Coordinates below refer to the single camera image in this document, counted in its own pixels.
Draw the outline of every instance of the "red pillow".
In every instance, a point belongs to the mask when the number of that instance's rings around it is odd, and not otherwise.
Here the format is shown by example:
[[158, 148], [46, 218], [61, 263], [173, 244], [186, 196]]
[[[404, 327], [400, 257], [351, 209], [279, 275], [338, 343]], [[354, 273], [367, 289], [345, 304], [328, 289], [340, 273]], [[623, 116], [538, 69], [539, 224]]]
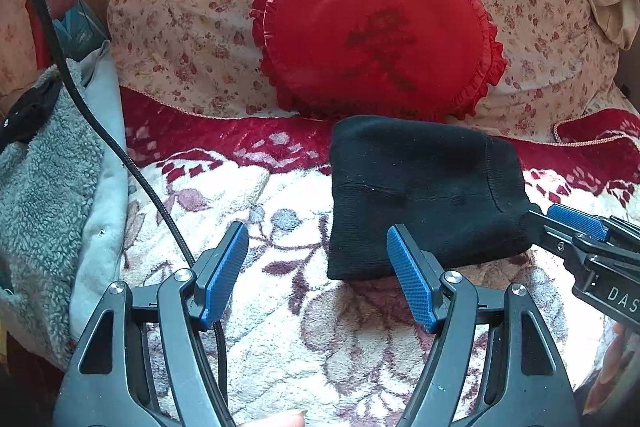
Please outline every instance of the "red pillow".
[[504, 73], [480, 0], [254, 0], [278, 105], [313, 118], [464, 118]]

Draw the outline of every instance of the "light gray fabric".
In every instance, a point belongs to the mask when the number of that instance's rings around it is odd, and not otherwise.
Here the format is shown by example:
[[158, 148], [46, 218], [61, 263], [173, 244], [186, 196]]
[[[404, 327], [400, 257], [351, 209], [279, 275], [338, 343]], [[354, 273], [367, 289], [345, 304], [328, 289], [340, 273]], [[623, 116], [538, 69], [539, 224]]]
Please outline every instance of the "light gray fabric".
[[[79, 65], [67, 63], [81, 86]], [[53, 74], [55, 67], [38, 82]], [[0, 321], [62, 368], [72, 353], [69, 301], [101, 163], [100, 138], [64, 88], [30, 144], [10, 144], [0, 155], [0, 257], [14, 287], [14, 295], [0, 291]]]
[[[95, 118], [121, 146], [125, 146], [124, 120], [118, 75], [110, 44], [80, 62], [88, 81], [84, 99]], [[104, 156], [94, 204], [82, 230], [82, 248], [76, 282], [71, 293], [71, 337], [78, 340], [107, 286], [118, 279], [124, 226], [127, 219], [127, 169], [111, 149], [100, 143]]]

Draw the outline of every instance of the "blue gripper pad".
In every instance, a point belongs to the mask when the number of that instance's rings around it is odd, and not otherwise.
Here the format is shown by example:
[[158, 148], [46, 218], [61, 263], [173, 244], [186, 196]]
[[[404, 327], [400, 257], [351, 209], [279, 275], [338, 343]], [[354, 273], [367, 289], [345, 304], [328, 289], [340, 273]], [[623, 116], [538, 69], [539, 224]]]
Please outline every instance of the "blue gripper pad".
[[386, 253], [394, 266], [415, 321], [422, 324], [429, 333], [435, 333], [437, 323], [431, 304], [431, 289], [396, 227], [391, 227], [386, 232]]
[[607, 238], [607, 230], [602, 226], [600, 220], [580, 210], [568, 208], [561, 204], [552, 204], [546, 211], [546, 217], [555, 219], [568, 227], [572, 227], [572, 229], [580, 230], [582, 233], [589, 235], [594, 241], [604, 241]]
[[249, 231], [242, 225], [222, 254], [218, 268], [207, 285], [205, 306], [200, 317], [200, 322], [207, 330], [222, 318], [248, 250]]

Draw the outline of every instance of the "silver bolt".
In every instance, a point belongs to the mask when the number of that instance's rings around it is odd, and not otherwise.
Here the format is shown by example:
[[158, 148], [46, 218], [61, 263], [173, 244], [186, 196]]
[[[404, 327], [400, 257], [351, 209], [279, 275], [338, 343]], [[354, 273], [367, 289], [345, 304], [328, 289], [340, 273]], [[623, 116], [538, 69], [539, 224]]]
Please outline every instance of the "silver bolt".
[[191, 270], [188, 268], [179, 269], [174, 273], [174, 279], [180, 282], [188, 281], [191, 278]]
[[449, 270], [448, 272], [444, 273], [444, 280], [450, 282], [451, 284], [456, 284], [462, 281], [462, 275], [460, 275], [459, 272]]
[[124, 292], [124, 282], [116, 281], [116, 282], [112, 282], [109, 285], [109, 293], [113, 295], [117, 295], [118, 293], [122, 293], [122, 292]]
[[512, 285], [511, 291], [514, 292], [518, 297], [522, 297], [527, 294], [527, 289], [519, 283], [515, 283], [514, 285]]

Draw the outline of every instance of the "folded black sweater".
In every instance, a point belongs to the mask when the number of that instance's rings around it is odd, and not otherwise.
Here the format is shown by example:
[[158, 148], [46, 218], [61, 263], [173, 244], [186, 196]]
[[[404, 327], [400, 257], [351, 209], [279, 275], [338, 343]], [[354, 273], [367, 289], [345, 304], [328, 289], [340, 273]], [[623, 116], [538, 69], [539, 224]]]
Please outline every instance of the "folded black sweater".
[[329, 279], [394, 274], [386, 231], [404, 224], [445, 268], [517, 255], [532, 240], [513, 146], [439, 123], [354, 116], [334, 127]]

